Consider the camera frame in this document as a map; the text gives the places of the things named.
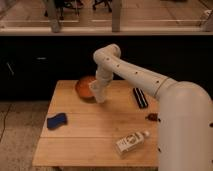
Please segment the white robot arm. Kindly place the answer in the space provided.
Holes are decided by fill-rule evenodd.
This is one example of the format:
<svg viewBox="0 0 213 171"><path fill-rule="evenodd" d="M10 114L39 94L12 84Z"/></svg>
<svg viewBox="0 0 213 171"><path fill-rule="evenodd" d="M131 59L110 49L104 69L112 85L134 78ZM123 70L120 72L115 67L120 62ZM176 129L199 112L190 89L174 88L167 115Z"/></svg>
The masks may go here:
<svg viewBox="0 0 213 171"><path fill-rule="evenodd" d="M213 171L213 101L205 89L123 61L116 44L96 50L93 60L98 102L115 74L158 100L158 171Z"/></svg>

